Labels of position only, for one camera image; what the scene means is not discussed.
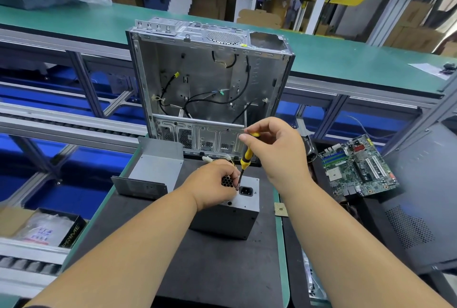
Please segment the black case side panel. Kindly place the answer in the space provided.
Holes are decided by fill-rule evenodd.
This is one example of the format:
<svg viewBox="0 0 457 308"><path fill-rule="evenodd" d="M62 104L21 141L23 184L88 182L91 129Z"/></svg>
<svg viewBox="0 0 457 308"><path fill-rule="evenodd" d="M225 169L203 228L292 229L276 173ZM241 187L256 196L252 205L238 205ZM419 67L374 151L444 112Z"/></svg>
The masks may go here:
<svg viewBox="0 0 457 308"><path fill-rule="evenodd" d="M457 268L457 135L436 123L384 160L399 186L382 207L414 271Z"/></svg>

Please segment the person's left hand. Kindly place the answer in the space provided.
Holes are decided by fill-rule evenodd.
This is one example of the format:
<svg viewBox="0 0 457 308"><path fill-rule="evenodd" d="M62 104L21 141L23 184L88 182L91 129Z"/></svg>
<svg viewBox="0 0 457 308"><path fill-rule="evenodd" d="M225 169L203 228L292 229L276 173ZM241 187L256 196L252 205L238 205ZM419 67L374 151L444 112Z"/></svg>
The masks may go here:
<svg viewBox="0 0 457 308"><path fill-rule="evenodd" d="M191 173L181 188L189 193L197 206L197 211L213 207L233 199L237 193L234 188L220 187L214 184L214 161L204 164Z"/></svg>

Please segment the person's left forearm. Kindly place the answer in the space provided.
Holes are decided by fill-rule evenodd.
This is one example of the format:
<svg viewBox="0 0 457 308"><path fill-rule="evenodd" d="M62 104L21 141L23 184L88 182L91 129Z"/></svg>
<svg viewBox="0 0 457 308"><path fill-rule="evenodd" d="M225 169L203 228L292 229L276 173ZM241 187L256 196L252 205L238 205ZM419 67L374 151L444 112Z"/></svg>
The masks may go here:
<svg viewBox="0 0 457 308"><path fill-rule="evenodd" d="M201 202L180 187L65 270L24 308L151 308Z"/></svg>

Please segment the grey metal bracket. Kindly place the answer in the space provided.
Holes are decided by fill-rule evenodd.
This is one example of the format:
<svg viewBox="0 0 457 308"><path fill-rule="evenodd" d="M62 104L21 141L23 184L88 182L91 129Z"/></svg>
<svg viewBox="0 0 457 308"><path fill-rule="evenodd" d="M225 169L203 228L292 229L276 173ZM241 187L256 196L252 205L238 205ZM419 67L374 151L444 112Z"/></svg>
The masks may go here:
<svg viewBox="0 0 457 308"><path fill-rule="evenodd" d="M130 174L111 180L120 195L155 201L174 190L183 162L180 142L139 138L139 158Z"/></svg>

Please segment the person's right forearm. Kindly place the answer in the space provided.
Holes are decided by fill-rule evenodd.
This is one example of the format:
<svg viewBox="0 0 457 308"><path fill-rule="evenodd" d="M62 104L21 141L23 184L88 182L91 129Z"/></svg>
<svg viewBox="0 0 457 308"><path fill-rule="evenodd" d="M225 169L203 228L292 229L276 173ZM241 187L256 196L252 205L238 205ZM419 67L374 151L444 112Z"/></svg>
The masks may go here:
<svg viewBox="0 0 457 308"><path fill-rule="evenodd" d="M452 308L311 178L274 186L333 308Z"/></svg>

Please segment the silver metal part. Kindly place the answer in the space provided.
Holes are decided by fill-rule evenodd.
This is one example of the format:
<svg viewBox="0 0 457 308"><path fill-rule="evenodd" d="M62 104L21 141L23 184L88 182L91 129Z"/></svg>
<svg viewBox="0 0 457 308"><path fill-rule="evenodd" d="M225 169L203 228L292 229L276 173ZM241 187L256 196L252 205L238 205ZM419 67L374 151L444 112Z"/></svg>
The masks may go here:
<svg viewBox="0 0 457 308"><path fill-rule="evenodd" d="M312 264L309 261L309 258L302 250L303 264L305 270L305 278L307 281L307 288L309 297L312 302L328 302L328 297L323 289L320 279L318 278Z"/></svg>

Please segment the white paper sheet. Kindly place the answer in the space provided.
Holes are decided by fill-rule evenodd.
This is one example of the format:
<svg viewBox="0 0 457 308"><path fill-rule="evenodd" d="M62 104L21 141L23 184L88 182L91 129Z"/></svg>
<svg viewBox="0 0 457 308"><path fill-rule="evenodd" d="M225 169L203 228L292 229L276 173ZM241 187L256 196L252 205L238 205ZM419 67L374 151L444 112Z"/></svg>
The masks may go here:
<svg viewBox="0 0 457 308"><path fill-rule="evenodd" d="M444 75L444 74L440 74L440 70L443 69L443 66L441 67L436 67L436 66L433 66L429 63L418 63L418 64L408 64L409 66L411 67L414 67L414 68L417 68L423 72L426 72L428 74L431 74L435 77L438 77L442 80L448 80L450 78L451 75Z"/></svg>

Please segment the green motherboard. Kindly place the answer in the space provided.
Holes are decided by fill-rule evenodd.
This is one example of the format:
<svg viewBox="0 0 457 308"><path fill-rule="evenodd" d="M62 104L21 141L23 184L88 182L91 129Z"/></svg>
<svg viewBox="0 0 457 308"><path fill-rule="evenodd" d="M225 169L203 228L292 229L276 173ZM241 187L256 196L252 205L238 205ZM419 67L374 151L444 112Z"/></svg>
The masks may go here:
<svg viewBox="0 0 457 308"><path fill-rule="evenodd" d="M332 196L339 203L399 186L398 179L367 134L328 147L318 157L329 179Z"/></svg>

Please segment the black box with plastic bags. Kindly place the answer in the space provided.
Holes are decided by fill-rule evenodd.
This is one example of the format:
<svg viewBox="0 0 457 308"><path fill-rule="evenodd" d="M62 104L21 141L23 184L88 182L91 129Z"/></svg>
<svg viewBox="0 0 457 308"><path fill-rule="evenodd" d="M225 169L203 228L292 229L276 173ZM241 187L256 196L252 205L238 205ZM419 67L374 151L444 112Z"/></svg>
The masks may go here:
<svg viewBox="0 0 457 308"><path fill-rule="evenodd" d="M0 237L70 249L87 225L80 215L0 206Z"/></svg>

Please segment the person's right hand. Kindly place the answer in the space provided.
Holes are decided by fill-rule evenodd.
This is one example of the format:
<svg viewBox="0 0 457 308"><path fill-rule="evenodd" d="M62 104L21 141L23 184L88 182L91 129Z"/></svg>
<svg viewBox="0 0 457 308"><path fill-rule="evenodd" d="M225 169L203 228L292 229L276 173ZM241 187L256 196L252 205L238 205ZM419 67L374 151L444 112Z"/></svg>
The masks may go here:
<svg viewBox="0 0 457 308"><path fill-rule="evenodd" d="M251 137L271 137L271 165L262 167L283 200L317 190L305 144L296 129L277 117L268 117L247 127L239 139L251 148Z"/></svg>

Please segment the black work mat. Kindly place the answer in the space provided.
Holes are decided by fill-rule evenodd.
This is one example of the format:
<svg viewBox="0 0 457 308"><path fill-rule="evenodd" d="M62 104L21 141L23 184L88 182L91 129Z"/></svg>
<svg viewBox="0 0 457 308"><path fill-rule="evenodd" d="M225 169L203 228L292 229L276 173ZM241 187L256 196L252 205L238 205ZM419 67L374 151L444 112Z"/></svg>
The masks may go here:
<svg viewBox="0 0 457 308"><path fill-rule="evenodd" d="M260 182L260 213L247 240L187 231L153 308L283 308L273 186L263 168L251 166L246 175ZM111 189L73 246L65 269L150 203Z"/></svg>

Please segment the grey power supply unit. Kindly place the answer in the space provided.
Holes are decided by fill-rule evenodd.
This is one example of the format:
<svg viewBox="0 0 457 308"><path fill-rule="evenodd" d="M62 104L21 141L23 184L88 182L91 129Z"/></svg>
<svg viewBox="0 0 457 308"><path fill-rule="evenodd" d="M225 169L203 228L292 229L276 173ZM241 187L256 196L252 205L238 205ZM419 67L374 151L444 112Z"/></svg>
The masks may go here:
<svg viewBox="0 0 457 308"><path fill-rule="evenodd" d="M190 230L246 241L260 213L260 180L243 176L230 200L197 212Z"/></svg>

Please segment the silver computer case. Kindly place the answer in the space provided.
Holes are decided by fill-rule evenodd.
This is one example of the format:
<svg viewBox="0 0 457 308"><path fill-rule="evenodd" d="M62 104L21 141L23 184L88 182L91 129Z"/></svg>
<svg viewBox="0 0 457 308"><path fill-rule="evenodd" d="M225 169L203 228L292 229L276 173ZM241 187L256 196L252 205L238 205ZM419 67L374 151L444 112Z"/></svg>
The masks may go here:
<svg viewBox="0 0 457 308"><path fill-rule="evenodd" d="M295 54L279 34L160 17L126 31L148 137L233 161L243 130L275 115Z"/></svg>

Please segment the aluminium conveyor frame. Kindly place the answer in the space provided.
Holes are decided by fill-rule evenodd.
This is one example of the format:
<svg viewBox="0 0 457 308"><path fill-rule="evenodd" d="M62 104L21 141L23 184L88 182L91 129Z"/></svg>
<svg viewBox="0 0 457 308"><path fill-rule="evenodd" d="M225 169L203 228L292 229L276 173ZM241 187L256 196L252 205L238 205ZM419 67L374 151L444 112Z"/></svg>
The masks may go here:
<svg viewBox="0 0 457 308"><path fill-rule="evenodd" d="M457 117L457 71L448 80L442 80L426 72L428 80L437 80L439 85L435 91L419 94L413 87L419 82L418 73L400 73L394 70L399 77L404 77L407 88L387 86L374 83L374 78L368 76L368 67L356 67L349 64L348 68L338 68L337 72L344 72L348 76L339 78L323 74L323 67L318 67L317 74L308 66L302 72L292 70L283 91L284 100L294 103L304 103L305 98L328 100L335 103L342 97L355 99L367 112L374 113L374 109L416 107L422 114L410 125L398 132L387 144L385 154L400 148L410 140L428 130L436 123L443 123L447 118ZM71 113L51 111L41 108L32 108L8 103L0 103L1 116L0 128L3 133L50 140L71 145L105 149L123 153L133 153L138 147L138 142L127 139L117 139L121 135L107 134L88 135L88 130L77 126L93 127L97 132L113 130L127 132L127 128L134 128L134 124L121 126L119 121L96 120L89 116L79 116Z"/></svg>

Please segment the yellow black screwdriver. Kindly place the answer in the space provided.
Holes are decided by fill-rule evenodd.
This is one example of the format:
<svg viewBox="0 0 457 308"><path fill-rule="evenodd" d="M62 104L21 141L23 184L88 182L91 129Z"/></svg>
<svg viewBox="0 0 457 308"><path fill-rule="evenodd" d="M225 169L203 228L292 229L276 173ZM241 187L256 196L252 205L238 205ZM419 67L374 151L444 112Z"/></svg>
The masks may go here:
<svg viewBox="0 0 457 308"><path fill-rule="evenodd" d="M243 174L244 174L245 170L250 166L250 163L254 156L252 149L246 144L243 146L242 154L243 155L240 160L240 166L239 166L239 176L237 178L238 179L237 184L235 185L235 189L237 191L239 191L239 189L241 187L241 180L243 178Z"/></svg>

